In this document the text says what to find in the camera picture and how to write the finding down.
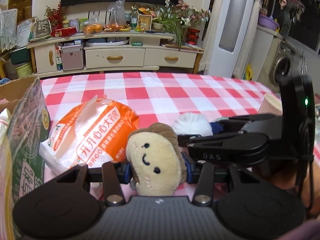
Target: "wooden drawer handle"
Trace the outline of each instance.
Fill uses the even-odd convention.
[[[51,66],[53,66],[53,64],[54,64],[52,57],[53,57],[53,52],[52,52],[52,50],[50,50],[50,52],[49,52],[49,61],[50,61],[50,65]]]
[[[109,56],[109,57],[107,57],[107,60],[121,60],[121,59],[123,59],[123,56],[116,56],[116,57]]]
[[[164,57],[164,60],[166,60],[166,61],[178,61],[179,58],[178,57]]]

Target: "white pom-pom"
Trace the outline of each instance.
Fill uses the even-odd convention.
[[[172,124],[172,129],[177,135],[200,134],[211,136],[212,128],[203,114],[184,113]]]

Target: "washing machine door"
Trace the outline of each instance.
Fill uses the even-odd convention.
[[[278,85],[280,79],[289,74],[291,68],[291,60],[288,56],[280,57],[272,70],[270,71],[270,82],[273,85]]]

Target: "wooden photo frame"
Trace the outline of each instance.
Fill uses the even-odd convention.
[[[147,26],[145,31],[151,31],[152,15],[139,14],[139,16],[138,16],[138,25],[140,27],[141,27],[141,23],[145,24]]]

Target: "white curtain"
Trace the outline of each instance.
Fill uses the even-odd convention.
[[[236,78],[241,79],[249,62],[249,58],[252,51],[253,41],[257,30],[259,11],[261,9],[261,0],[255,0],[247,32],[244,37],[244,41],[240,50],[240,54],[236,63],[236,67],[233,71],[233,75]]]
[[[223,0],[214,0],[212,12],[211,12],[211,19],[208,25],[207,33],[204,38],[203,48],[204,54],[202,56],[202,60],[199,65],[199,70],[202,71],[206,69],[207,65],[210,65],[212,51],[214,46],[214,40],[216,37],[216,29],[218,25],[218,19],[222,7]]]

